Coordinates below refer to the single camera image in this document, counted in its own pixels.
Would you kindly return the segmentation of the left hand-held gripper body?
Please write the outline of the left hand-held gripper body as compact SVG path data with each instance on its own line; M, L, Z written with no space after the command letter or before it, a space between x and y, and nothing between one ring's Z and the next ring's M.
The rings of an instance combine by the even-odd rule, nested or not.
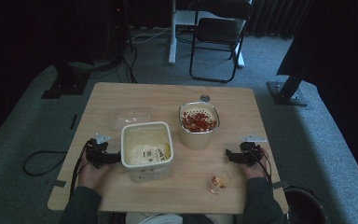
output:
M108 143L99 137L91 138L86 143L86 158L93 166L100 169L103 164L109 162L109 156L106 152Z

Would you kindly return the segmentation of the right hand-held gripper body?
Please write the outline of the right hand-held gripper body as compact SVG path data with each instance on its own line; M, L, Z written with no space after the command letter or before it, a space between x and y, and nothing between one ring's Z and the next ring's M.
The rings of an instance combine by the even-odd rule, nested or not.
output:
M244 164L253 166L260 161L264 153L261 151L260 143L267 142L264 137L249 135L241 137L240 149L244 155Z

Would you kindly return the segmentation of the small clear cup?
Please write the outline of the small clear cup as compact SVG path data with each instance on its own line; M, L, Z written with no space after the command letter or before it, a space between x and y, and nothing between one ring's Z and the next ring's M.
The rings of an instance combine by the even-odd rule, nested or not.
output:
M231 173L223 168L213 169L210 173L209 190L213 194L220 194L232 184Z

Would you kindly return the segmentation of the cream-rimmed square clear container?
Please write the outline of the cream-rimmed square clear container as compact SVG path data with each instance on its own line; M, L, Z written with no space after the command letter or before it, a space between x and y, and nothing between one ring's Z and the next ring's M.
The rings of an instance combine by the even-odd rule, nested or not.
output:
M121 131L121 163L134 182L166 178L174 157L171 130L163 121L137 123Z

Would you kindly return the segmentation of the beige bowl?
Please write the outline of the beige bowl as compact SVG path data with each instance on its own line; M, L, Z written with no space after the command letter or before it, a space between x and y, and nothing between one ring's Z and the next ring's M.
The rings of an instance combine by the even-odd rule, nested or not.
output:
M179 138L181 143L190 149L204 149L209 146L213 133L192 133L182 130L179 132Z

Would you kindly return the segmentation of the container of red food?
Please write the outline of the container of red food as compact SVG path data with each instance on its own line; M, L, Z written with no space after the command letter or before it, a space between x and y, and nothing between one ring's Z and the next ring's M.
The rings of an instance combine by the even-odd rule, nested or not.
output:
M216 127L213 130L209 131L211 133L216 131L220 126L220 118L218 116L218 113L217 113L214 105L212 105L210 103L190 102L190 103L186 103L186 104L180 106L180 108L179 108L180 125L185 131L189 132L189 130L187 130L183 127L182 122L181 122L184 112L206 112L206 113L208 113L212 117L212 119L217 121Z

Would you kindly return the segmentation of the person's right hand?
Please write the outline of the person's right hand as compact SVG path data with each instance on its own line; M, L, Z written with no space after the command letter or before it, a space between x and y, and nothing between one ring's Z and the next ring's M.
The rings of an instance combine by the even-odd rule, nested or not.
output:
M246 164L240 164L240 168L242 169L242 171L244 172L245 178L247 180L251 179L251 178L257 178L257 177L262 177L262 178L266 178L267 174L267 159L269 158L269 154L267 153L267 151L264 148L260 148L263 157L262 159L256 163L253 166L248 166Z

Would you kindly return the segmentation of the person's left hand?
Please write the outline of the person's left hand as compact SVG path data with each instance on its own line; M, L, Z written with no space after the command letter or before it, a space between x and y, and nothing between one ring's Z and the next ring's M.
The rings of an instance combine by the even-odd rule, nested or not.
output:
M78 186L97 190L102 185L104 178L111 168L112 166L109 164L95 168L93 164L83 159L78 171Z

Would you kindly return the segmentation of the clear plastic lid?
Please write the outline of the clear plastic lid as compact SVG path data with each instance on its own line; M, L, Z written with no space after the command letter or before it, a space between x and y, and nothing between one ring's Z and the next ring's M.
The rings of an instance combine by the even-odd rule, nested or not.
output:
M150 113L142 108L118 110L113 116L113 128L121 130L127 125L150 121Z

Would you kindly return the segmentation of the black slanted stand with plate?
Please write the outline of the black slanted stand with plate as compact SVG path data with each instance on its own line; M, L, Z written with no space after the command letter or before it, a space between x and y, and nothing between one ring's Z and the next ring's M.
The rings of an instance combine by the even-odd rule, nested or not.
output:
M308 105L299 85L303 80L303 74L290 75L285 82L269 81L267 83L270 94L276 105L296 105L306 107Z

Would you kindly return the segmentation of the black stand with flat base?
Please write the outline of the black stand with flat base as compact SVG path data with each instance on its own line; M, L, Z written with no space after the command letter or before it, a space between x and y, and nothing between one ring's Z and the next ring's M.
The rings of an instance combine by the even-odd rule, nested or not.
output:
M82 95L90 78L90 73L75 71L67 62L54 64L58 72L49 90L46 90L43 99L59 99L62 95Z

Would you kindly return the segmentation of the black round bin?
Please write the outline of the black round bin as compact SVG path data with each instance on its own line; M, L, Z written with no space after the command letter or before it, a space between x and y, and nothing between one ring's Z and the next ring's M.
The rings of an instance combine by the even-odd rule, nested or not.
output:
M311 190L291 186L284 189L284 194L289 205L285 220L289 224L326 224L324 208Z

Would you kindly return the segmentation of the black folding chair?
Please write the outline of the black folding chair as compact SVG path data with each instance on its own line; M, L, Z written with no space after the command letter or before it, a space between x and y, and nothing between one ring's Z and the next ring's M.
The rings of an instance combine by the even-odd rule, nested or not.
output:
M196 80L228 83L236 75L246 23L254 11L253 0L195 0L195 18L192 33L189 74ZM218 79L198 77L193 73L196 49L213 50L199 47L198 43L229 46L229 59L234 59L231 77Z

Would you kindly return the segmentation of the dark pleated curtain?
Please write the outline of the dark pleated curtain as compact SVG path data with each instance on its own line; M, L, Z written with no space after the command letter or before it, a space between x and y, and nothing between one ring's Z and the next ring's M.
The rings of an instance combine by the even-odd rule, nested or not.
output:
M253 15L246 32L255 36L296 35L313 0L253 0Z

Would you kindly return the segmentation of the white desk frame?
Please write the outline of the white desk frame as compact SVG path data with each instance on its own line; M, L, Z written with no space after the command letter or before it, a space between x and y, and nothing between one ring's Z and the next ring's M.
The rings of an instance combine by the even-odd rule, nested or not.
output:
M195 11L190 9L192 3L188 4L185 9L177 9L176 8L177 1L178 0L171 0L172 2L171 45L170 45L169 58L168 58L168 64L171 65L176 63L176 41L177 41L176 35L179 34L179 31L176 31L176 26L177 25L193 26L194 19L195 19ZM199 16L201 18L223 19L207 11L201 11ZM243 28L243 26L247 22L246 20L240 20L240 19L229 19L229 20L235 21L240 27L242 26L241 28ZM235 52L239 53L238 68L243 68L245 62L239 50L239 47L235 48Z

